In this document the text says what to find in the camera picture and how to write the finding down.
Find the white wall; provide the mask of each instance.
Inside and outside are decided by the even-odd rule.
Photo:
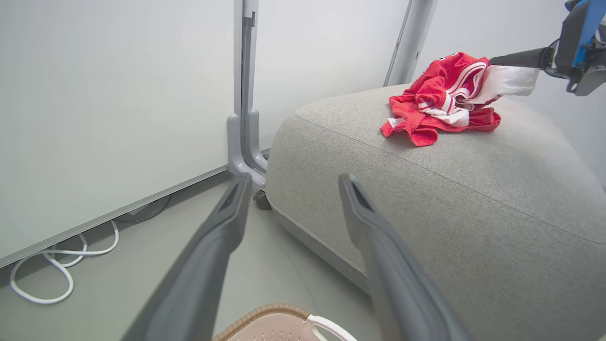
[[[0,1],[0,266],[227,164],[233,18],[233,1]]]
[[[301,106],[381,87],[406,0],[259,0],[253,107],[261,149]]]
[[[563,3],[553,0],[438,0],[413,80],[434,59],[454,52],[491,58],[548,46],[559,38],[567,14]],[[533,94],[515,99],[550,116],[606,184],[606,86],[576,97],[566,84],[541,73]]]

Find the gray floor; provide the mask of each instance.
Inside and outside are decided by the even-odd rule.
[[[226,172],[216,175],[178,192],[157,217],[120,224],[115,250],[69,269],[75,289],[62,303],[42,306],[22,299],[8,285],[10,267],[0,269],[0,341],[119,340],[230,179]],[[113,242],[109,223],[85,236],[91,250]],[[18,283],[42,298],[67,287],[42,256],[22,266]],[[215,334],[268,303],[290,303],[324,316],[359,341],[381,339],[370,298],[279,226],[270,211],[253,206],[244,240],[230,258]]]

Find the basket handle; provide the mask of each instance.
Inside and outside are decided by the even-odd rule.
[[[317,327],[330,331],[334,336],[338,337],[341,341],[357,341],[355,337],[351,336],[345,329],[341,328],[335,322],[329,319],[325,319],[321,316],[309,315],[306,323],[311,324],[311,331],[320,341],[327,341],[322,334],[318,331]]]

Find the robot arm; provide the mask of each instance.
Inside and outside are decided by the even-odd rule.
[[[494,57],[493,65],[532,67],[568,79],[566,91],[587,96],[606,82],[606,0],[568,0],[560,38],[548,47]]]

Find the fabric upholstery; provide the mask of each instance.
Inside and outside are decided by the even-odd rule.
[[[276,213],[341,259],[327,260],[342,273],[344,263],[364,273],[339,199],[349,172],[478,340],[603,336],[606,195],[560,131],[502,98],[494,132],[414,147],[379,131],[406,87],[329,98],[287,119],[268,165]]]

